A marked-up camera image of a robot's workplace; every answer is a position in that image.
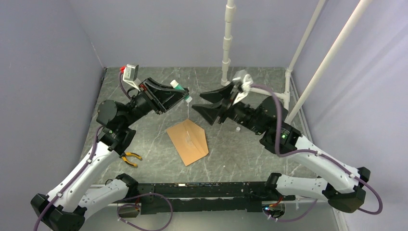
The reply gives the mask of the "green white glue stick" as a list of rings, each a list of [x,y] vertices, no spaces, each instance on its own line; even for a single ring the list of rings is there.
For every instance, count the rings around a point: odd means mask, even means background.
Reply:
[[[190,103],[192,101],[192,97],[189,95],[186,89],[184,89],[175,79],[170,82],[170,85],[176,90],[184,90],[187,94],[184,97],[186,103]]]

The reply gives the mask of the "brown paper envelope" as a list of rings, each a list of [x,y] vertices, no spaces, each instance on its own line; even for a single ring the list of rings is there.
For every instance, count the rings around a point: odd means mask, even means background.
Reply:
[[[209,154],[205,130],[186,119],[166,130],[185,166]]]

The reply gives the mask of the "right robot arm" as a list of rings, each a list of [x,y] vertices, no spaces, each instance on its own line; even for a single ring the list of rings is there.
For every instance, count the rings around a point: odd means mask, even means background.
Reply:
[[[221,89],[201,93],[205,104],[194,104],[209,124],[230,119],[261,136],[264,148],[280,158],[291,158],[312,170],[317,177],[296,178],[271,173],[265,182],[266,196],[271,200],[298,195],[324,200],[346,213],[360,210],[365,202],[364,185],[370,178],[365,167],[348,166],[315,146],[299,130],[284,122],[286,109],[277,96],[266,97],[258,107],[238,101],[241,87],[229,84]]]

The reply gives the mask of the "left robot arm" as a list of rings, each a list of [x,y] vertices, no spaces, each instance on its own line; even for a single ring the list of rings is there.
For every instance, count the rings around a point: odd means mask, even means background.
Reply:
[[[130,126],[149,112],[163,114],[188,97],[187,88],[174,88],[147,78],[128,103],[105,100],[97,112],[99,127],[93,144],[69,175],[47,194],[36,194],[31,205],[38,217],[34,229],[44,223],[54,231],[77,231],[85,221],[110,203],[134,201],[138,182],[120,174],[112,182],[89,192],[90,186],[112,162],[123,157],[136,131]]]

